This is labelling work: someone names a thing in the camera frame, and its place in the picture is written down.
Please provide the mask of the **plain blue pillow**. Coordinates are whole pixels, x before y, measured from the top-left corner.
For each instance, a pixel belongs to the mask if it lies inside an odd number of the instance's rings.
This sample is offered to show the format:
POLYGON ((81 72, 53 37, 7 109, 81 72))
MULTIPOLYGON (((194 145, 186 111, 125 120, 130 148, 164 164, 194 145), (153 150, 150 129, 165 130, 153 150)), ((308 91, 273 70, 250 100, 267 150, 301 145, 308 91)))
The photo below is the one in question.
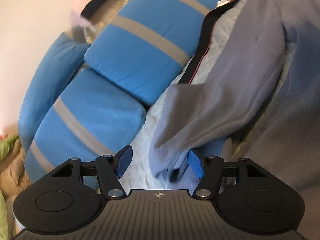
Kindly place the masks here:
POLYGON ((74 27, 60 34, 45 53, 27 89, 18 119, 25 151, 29 151, 44 116, 83 64, 88 48, 83 29, 74 27))

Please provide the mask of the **blue-grey fleece sweatpants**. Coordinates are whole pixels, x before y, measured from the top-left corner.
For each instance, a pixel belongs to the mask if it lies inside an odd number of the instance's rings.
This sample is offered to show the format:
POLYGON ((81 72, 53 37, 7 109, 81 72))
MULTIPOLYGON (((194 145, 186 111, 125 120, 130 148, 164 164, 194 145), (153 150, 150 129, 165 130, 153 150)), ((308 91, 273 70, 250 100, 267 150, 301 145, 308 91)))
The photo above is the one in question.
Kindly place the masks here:
POLYGON ((204 83, 168 88, 152 174, 179 181, 192 148, 227 138, 268 103, 240 154, 319 194, 319 0, 248 0, 204 83))

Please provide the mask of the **green blanket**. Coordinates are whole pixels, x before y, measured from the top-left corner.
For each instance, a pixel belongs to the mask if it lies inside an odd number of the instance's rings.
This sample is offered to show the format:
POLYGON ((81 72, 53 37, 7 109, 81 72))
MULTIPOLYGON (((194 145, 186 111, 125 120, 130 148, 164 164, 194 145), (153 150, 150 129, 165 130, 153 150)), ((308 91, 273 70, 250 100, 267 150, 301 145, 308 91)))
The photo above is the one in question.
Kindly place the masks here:
POLYGON ((20 152, 20 141, 17 135, 1 136, 1 239, 9 239, 8 211, 6 199, 13 194, 16 187, 10 166, 20 152))

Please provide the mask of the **navy and pink folded cloth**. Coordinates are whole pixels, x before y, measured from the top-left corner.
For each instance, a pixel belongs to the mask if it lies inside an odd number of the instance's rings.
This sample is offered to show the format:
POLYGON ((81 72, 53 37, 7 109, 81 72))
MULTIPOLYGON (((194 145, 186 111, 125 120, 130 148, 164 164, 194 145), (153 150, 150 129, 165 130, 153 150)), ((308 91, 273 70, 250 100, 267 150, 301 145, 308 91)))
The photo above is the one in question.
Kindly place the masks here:
POLYGON ((72 27, 88 27, 108 21, 129 0, 76 0, 71 8, 72 27))

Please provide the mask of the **quilted grey bedspread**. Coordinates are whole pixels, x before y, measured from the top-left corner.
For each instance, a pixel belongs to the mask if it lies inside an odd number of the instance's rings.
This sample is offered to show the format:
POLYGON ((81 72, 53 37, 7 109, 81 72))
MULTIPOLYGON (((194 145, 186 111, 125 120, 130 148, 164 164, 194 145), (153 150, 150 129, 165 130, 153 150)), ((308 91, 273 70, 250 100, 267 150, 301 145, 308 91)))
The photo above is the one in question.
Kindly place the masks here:
POLYGON ((240 0, 210 30, 191 84, 174 81, 151 107, 134 139, 121 183, 131 189, 189 189, 197 184, 187 153, 232 154, 278 87, 285 37, 278 0, 240 0))

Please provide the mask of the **blue striped pillow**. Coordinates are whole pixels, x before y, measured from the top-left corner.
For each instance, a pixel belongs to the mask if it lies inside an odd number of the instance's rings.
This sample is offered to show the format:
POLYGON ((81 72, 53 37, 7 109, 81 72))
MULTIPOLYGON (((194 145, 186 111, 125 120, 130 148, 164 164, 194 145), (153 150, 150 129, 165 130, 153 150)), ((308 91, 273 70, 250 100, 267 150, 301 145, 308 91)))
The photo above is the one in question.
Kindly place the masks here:
POLYGON ((78 74, 41 121, 25 160, 32 183, 72 157, 94 161, 131 143, 145 122, 135 98, 91 69, 78 74))
POLYGON ((84 55, 85 62, 153 105, 195 54, 204 17, 219 0, 129 0, 84 55))

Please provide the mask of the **blue striped pillow right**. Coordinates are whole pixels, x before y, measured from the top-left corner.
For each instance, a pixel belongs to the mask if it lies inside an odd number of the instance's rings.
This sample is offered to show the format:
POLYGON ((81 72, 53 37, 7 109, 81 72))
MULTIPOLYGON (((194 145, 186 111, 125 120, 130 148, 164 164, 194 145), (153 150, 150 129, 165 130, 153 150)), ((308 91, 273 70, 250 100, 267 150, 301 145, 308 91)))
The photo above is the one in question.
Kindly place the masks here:
POLYGON ((219 0, 129 0, 84 55, 85 62, 153 105, 195 54, 204 17, 219 0))

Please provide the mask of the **beige folded comforter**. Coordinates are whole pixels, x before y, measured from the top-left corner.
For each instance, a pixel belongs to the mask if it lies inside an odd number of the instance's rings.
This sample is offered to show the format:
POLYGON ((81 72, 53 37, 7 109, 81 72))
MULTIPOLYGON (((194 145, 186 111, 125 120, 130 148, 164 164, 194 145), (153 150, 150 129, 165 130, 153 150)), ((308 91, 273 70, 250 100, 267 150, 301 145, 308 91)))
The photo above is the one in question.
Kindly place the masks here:
POLYGON ((24 168, 25 158, 24 148, 17 139, 12 151, 1 162, 1 193, 5 200, 17 196, 31 185, 24 168))

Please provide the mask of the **blue striped pillow left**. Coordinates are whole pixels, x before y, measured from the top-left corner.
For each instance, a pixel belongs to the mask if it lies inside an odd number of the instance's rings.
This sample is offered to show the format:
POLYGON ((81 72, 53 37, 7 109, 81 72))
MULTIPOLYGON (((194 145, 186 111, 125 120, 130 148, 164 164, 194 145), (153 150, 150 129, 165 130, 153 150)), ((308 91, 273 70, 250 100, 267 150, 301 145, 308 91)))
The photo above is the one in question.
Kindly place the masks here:
POLYGON ((131 143, 145 122, 135 98, 91 69, 78 74, 41 121, 25 160, 32 183, 72 157, 94 161, 131 143))

